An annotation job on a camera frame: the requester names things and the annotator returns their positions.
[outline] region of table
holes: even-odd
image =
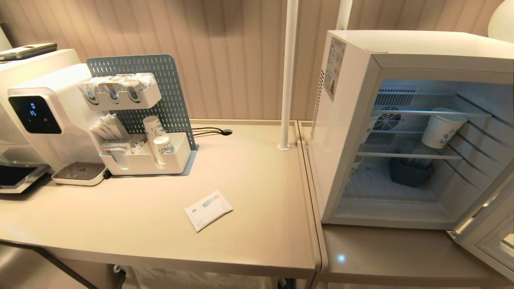
[[[299,121],[308,164],[311,121]],[[510,280],[453,242],[444,231],[321,225],[307,170],[322,268],[312,288],[327,283],[387,286],[512,286]]]
[[[0,198],[0,240],[58,258],[312,280],[321,254],[299,129],[277,148],[279,121],[193,120],[231,129],[197,137],[188,176],[111,178],[94,187],[46,180]],[[233,211],[196,233],[184,208],[219,190]]]

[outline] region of pegboard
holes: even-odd
[[[89,58],[87,67],[93,77],[124,73],[153,73],[162,99],[151,109],[110,111],[116,113],[130,134],[144,134],[143,119],[157,115],[168,133],[185,132],[192,151],[197,150],[188,111],[171,55],[138,55]]]

